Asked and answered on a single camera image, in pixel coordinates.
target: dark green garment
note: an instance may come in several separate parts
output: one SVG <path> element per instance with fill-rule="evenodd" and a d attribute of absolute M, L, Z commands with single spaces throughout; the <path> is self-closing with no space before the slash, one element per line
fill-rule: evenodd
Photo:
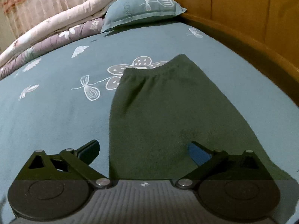
<path fill-rule="evenodd" d="M 181 178 L 197 168 L 190 141 L 229 154 L 253 150 L 274 178 L 286 179 L 237 109 L 185 55 L 155 69 L 125 69 L 110 113 L 110 178 Z"/>

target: pillow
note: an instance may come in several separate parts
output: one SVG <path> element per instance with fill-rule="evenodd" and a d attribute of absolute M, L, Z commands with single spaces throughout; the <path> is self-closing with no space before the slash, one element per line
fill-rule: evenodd
<path fill-rule="evenodd" d="M 120 26 L 172 18 L 185 11 L 174 0 L 117 0 L 107 11 L 101 33 Z"/>

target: circular disc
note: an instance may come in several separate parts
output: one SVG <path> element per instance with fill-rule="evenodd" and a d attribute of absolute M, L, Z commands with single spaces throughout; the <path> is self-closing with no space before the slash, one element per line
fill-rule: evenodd
<path fill-rule="evenodd" d="M 16 214 L 34 221 L 66 217 L 85 204 L 89 187 L 85 180 L 15 180 L 8 201 Z"/>
<path fill-rule="evenodd" d="M 280 200 L 275 182 L 254 169 L 215 174 L 201 183 L 198 194 L 210 212 L 234 221 L 265 218 Z"/>

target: wooden headboard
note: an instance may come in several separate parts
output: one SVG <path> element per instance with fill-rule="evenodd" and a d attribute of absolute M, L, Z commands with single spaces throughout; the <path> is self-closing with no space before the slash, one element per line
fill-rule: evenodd
<path fill-rule="evenodd" d="M 299 106 L 299 0 L 175 0 L 179 20 L 217 39 Z"/>

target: bed sheet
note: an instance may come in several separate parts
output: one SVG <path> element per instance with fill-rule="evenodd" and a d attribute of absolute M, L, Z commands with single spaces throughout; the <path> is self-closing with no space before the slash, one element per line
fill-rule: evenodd
<path fill-rule="evenodd" d="M 37 149 L 58 154 L 97 139 L 100 154 L 91 167 L 108 176 L 109 113 L 123 70 L 154 68 L 178 54 L 185 54 L 204 71 L 245 118 L 271 160 L 298 182 L 299 108 L 218 41 L 186 24 L 164 21 L 81 39 L 0 82 L 0 197 L 7 195 Z M 282 190 L 284 183 L 278 185 Z M 282 191 L 293 200 L 299 195 Z M 279 223 L 285 223 L 289 213 L 284 201 L 275 213 Z M 2 218 L 3 223 L 14 218 L 8 203 Z M 288 223 L 297 219 L 298 206 Z"/>

